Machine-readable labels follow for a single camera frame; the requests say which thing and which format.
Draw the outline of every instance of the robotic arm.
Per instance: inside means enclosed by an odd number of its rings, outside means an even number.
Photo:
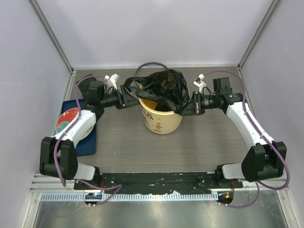
[[[219,108],[224,114],[235,123],[248,147],[248,153],[242,163],[218,165],[215,175],[218,182],[235,179],[245,179],[249,182],[261,181],[270,178],[281,177],[284,166],[278,156],[270,148],[267,142],[260,137],[252,123],[246,117],[243,109],[240,93],[233,93],[230,87],[229,78],[218,78],[213,80],[215,94],[204,95],[202,90],[204,85],[203,77],[196,80],[200,90],[192,94],[188,106],[181,113],[187,115],[201,115],[206,109]],[[58,147],[57,159],[62,176],[66,180],[87,180],[95,186],[100,186],[101,175],[98,167],[93,167],[77,162],[75,147],[84,132],[94,125],[107,107],[115,106],[117,109],[138,105],[137,99],[133,98],[122,85],[120,89],[107,94],[102,81],[93,81],[89,86],[89,96],[85,98],[85,105],[81,108],[81,116],[75,125],[73,122],[63,130],[65,136],[61,138]],[[285,159],[286,146],[283,142],[275,142],[260,126],[257,120],[249,111],[254,123],[262,131],[263,135],[278,149]],[[40,151],[40,173],[47,176],[58,177],[55,161],[53,157],[57,140],[62,136],[62,132],[53,136],[45,137],[41,142]]]

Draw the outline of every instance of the floor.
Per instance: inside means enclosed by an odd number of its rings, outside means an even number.
[[[246,205],[255,197],[255,190],[237,191],[233,204]],[[288,227],[278,195],[271,190],[261,191],[259,201],[246,209],[225,208],[214,201],[109,202],[96,208],[80,208],[83,205],[40,202],[34,228]]]
[[[160,68],[144,68],[138,76],[148,76]],[[175,68],[181,71],[192,91],[193,80],[201,73],[230,70],[236,67]],[[118,85],[132,77],[135,69],[78,70],[75,82],[88,74],[120,75]],[[229,77],[234,92],[243,92],[239,80],[227,73],[214,73],[205,82],[213,88],[212,79]],[[219,109],[207,110],[203,116],[186,116],[173,133],[159,135],[148,130],[139,106],[125,110],[106,108],[97,124],[95,155],[79,157],[84,164],[97,166],[101,172],[180,172],[214,171],[224,163],[241,162],[246,144],[232,121]]]

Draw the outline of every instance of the blue tray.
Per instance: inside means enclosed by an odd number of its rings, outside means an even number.
[[[80,106],[83,106],[85,104],[85,100],[81,99],[79,100]],[[62,103],[61,113],[64,113],[65,111],[76,108],[76,100],[73,101],[64,101]],[[97,133],[97,127],[96,124],[94,125],[94,128],[90,132],[90,134],[79,141],[77,144],[75,150],[77,156],[85,156],[85,155],[92,155],[96,153],[96,133]]]

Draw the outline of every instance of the gray wooden tabletop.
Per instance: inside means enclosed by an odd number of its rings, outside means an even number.
[[[138,76],[148,76],[160,70],[144,68]],[[198,89],[193,80],[201,73],[214,70],[237,73],[236,67],[185,67],[175,70],[183,73],[191,94]],[[120,75],[118,85],[121,85],[134,72],[135,69],[78,70],[75,81],[88,74],[117,73]],[[212,79],[226,76],[230,78],[233,92],[243,92],[238,78],[227,73],[206,76],[205,82],[212,89]],[[70,99],[74,99],[74,90]],[[106,108],[97,124],[96,143],[96,154],[78,157],[78,161],[98,166],[101,172],[214,171],[219,164],[241,162],[247,153],[238,129],[219,109],[207,110],[202,116],[183,117],[176,131],[159,135],[145,126],[140,106],[124,110]]]

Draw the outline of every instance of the white backdrop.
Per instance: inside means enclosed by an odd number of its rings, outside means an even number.
[[[283,0],[243,67],[258,121],[287,145],[290,188],[304,227],[304,1]]]
[[[38,0],[73,67],[238,64],[271,0]]]
[[[28,1],[3,1],[0,19],[0,227],[20,228],[69,72]]]

